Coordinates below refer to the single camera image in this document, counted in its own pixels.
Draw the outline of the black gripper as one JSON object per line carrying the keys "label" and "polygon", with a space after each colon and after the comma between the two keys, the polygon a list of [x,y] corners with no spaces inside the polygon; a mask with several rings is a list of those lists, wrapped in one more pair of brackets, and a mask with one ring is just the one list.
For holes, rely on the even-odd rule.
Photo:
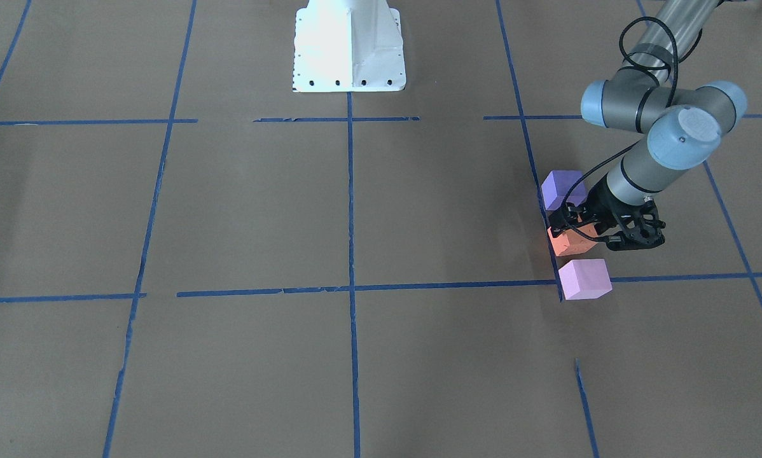
{"label": "black gripper", "polygon": [[573,231],[590,241],[627,241],[627,229],[618,210],[629,205],[628,178],[607,175],[588,192],[581,205],[573,205],[568,199],[581,182],[578,179],[573,183],[556,209],[556,237]]}

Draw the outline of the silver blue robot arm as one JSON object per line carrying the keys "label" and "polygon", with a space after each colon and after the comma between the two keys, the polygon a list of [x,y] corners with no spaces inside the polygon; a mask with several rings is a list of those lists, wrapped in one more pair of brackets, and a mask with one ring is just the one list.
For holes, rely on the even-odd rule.
{"label": "silver blue robot arm", "polygon": [[648,29],[632,49],[619,45],[621,67],[610,80],[588,86],[581,116],[642,138],[613,156],[616,165],[582,203],[562,198],[548,216],[550,238],[575,233],[613,251],[664,243],[666,224],[655,197],[706,162],[749,105],[744,90],[730,81],[678,87],[681,64],[718,8],[718,1],[667,1],[655,17],[637,18]]}

